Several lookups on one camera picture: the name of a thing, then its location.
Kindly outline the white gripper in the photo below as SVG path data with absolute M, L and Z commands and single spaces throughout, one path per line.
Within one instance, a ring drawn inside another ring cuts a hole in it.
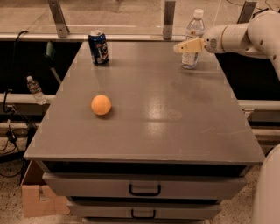
M 226 46 L 226 25 L 217 25 L 207 30 L 203 38 L 191 38 L 173 47 L 175 53 L 200 53 L 204 48 L 210 53 L 224 53 Z

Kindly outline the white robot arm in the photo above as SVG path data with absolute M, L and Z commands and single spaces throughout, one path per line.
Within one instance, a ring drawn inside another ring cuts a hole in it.
M 266 10 L 247 23 L 218 25 L 173 47 L 175 53 L 203 50 L 268 59 L 280 78 L 280 13 Z M 250 224 L 280 224 L 280 145 L 262 164 Z

